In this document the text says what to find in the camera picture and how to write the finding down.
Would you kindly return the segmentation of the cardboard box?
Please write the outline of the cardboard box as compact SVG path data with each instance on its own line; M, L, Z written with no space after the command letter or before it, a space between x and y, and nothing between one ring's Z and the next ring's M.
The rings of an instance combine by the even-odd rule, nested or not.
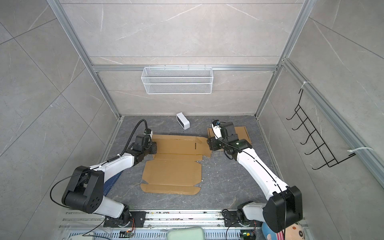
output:
M240 140L244 139L244 140L247 140L250 144L252 143L251 139L250 139L250 136L248 134L248 131L247 131L245 126L235 127L235 132L238 135L238 138ZM212 128L208 128L208 140L207 140L207 143L208 143L210 149L212 151L223 151L223 149L219 149L219 144L215 144L214 145L212 143L211 138L215 138L215 135L214 135L214 132L213 132Z

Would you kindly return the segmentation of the cardboard sheet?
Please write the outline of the cardboard sheet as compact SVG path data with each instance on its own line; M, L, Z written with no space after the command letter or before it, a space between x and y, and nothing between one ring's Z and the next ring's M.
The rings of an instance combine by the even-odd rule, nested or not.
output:
M157 153L146 162L141 184L145 193L196 195L201 188L203 157L211 157L207 138L154 135Z

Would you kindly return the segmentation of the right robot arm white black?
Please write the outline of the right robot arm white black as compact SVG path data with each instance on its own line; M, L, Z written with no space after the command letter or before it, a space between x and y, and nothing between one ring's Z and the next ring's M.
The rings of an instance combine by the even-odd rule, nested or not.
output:
M223 150L225 156L242 165L263 191L267 203L249 201L238 206L241 223L263 222L275 233L303 219L303 199L298 187L290 187L260 159L250 142L240 139L232 122L212 120L213 137L207 140L210 150Z

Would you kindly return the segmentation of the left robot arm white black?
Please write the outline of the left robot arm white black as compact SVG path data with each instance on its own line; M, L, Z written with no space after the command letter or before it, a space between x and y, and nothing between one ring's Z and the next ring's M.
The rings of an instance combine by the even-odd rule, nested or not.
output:
M104 184L156 152L152 134L147 133L136 136L135 142L117 157L91 167L77 167L63 193L62 204L87 214L103 215L116 226L127 226L132 221L129 206L105 197Z

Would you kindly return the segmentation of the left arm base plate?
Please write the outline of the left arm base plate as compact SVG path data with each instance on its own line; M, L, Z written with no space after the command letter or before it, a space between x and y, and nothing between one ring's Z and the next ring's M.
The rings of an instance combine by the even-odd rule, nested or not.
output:
M136 228L142 228L145 223L146 214L144 211L133 211L122 213L119 218L106 217L103 227L131 228L134 225Z

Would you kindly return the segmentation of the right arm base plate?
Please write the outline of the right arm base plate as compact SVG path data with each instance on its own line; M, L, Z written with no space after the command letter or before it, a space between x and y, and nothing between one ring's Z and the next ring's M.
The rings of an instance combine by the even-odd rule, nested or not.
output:
M236 211L229 211L224 209L221 211L222 216L224 218L225 227L261 227L262 222L259 221L248 221L248 220L240 220L237 216Z

